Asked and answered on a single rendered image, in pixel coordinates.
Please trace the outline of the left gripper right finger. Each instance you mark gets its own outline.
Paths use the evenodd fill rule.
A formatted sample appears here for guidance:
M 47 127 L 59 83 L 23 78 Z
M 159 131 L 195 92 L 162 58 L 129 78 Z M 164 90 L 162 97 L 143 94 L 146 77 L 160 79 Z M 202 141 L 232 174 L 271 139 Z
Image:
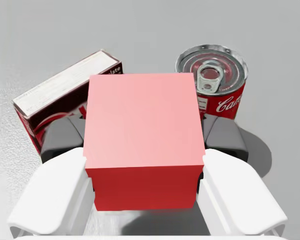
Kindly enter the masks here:
M 205 115 L 197 205 L 212 236 L 282 236 L 288 220 L 262 178 L 234 120 Z

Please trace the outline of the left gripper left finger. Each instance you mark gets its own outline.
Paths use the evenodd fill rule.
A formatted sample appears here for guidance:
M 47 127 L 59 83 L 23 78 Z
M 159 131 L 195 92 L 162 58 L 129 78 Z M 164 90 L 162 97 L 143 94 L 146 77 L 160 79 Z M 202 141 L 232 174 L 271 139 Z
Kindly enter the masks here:
M 7 220 L 13 238 L 84 233 L 93 205 L 92 180 L 83 156 L 85 123 L 81 117 L 68 116 L 47 128 L 42 164 Z

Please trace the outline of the pink cube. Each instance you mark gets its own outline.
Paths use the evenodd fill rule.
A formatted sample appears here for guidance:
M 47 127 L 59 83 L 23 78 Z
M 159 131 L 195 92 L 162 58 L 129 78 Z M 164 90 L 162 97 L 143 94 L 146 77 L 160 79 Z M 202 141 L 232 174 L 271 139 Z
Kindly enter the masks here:
M 83 154 L 98 211 L 191 208 L 204 153 L 192 73 L 90 77 Z

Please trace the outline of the red and white carton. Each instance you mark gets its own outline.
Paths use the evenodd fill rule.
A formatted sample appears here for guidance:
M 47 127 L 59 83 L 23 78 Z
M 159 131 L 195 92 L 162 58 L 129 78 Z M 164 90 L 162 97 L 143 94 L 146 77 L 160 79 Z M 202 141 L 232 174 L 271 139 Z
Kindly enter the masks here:
M 90 76 L 122 73 L 122 61 L 102 49 L 15 97 L 12 104 L 37 152 L 52 121 L 86 116 Z

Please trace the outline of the red and white can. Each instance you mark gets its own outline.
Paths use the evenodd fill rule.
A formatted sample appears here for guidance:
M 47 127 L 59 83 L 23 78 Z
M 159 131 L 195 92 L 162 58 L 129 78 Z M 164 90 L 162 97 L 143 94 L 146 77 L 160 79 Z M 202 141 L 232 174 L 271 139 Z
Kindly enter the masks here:
M 191 47 L 175 63 L 178 73 L 192 73 L 199 114 L 235 119 L 248 78 L 248 66 L 236 51 L 217 44 Z

